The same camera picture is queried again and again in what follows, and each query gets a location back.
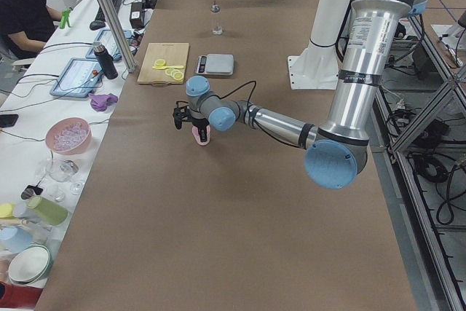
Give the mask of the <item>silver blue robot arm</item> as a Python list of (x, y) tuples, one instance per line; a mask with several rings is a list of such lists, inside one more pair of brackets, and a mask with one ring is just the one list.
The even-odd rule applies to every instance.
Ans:
[(331, 95), (322, 122), (280, 114), (250, 98), (231, 100), (213, 92), (200, 74), (186, 82), (186, 101), (173, 111), (176, 127), (192, 126), (199, 143), (211, 130), (235, 123), (303, 149), (314, 183), (328, 189), (351, 184), (366, 166), (366, 123), (381, 86), (398, 23), (420, 15), (427, 0), (319, 0), (307, 48), (288, 67), (291, 87)]

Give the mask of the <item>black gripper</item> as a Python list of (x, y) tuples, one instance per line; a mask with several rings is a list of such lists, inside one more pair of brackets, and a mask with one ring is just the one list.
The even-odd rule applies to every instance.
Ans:
[(198, 119), (198, 118), (192, 118), (192, 124), (193, 126), (195, 126), (196, 128), (200, 129), (200, 130), (204, 130), (207, 128), (208, 126), (208, 120), (206, 118), (201, 118), (201, 119)]

